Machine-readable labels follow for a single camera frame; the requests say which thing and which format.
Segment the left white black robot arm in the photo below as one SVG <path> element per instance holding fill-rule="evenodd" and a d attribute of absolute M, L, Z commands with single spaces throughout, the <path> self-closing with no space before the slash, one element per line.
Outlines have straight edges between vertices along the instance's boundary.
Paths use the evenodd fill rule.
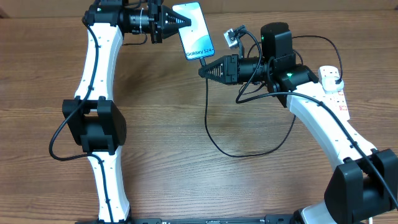
<path fill-rule="evenodd" d="M 147 1 L 130 7 L 128 1 L 95 1 L 82 22 L 87 28 L 88 48 L 80 85 L 62 113 L 82 157 L 93 169 L 99 199 L 95 223 L 133 223 L 121 166 L 126 141 L 126 120 L 114 103 L 114 72 L 125 34 L 144 34 L 152 43 L 178 33 L 191 20 L 165 6 Z"/>

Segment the blue Galaxy S24+ smartphone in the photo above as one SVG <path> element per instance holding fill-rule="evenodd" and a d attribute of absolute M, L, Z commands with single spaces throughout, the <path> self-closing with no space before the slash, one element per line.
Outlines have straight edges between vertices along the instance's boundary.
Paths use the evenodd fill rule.
<path fill-rule="evenodd" d="M 176 4 L 172 10 L 191 20 L 190 26 L 178 30 L 185 58 L 195 60 L 213 56 L 215 50 L 200 3 Z"/>

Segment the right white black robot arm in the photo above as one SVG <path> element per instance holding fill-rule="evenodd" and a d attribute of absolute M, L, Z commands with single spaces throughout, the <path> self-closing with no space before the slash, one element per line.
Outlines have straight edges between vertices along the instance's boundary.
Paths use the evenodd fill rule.
<path fill-rule="evenodd" d="M 242 52 L 203 63 L 205 80 L 225 85 L 263 83 L 307 127 L 328 157 L 333 175 L 320 203 L 291 215 L 266 215 L 266 223 L 362 223 L 397 208 L 397 156 L 380 151 L 335 110 L 326 80 L 297 63 L 284 22 L 261 28 L 259 56 Z"/>

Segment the white power strip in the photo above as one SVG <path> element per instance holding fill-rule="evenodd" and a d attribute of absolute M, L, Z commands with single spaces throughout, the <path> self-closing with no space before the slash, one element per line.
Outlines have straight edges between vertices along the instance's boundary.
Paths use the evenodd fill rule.
<path fill-rule="evenodd" d="M 338 77 L 340 73 L 338 69 L 331 65 L 324 65 L 318 69 L 318 77 L 321 82 L 321 77 Z M 350 115 L 348 105 L 346 102 L 345 94 L 343 89 L 341 91 L 327 94 L 333 106 L 335 107 L 336 114 L 343 120 L 349 121 Z"/>

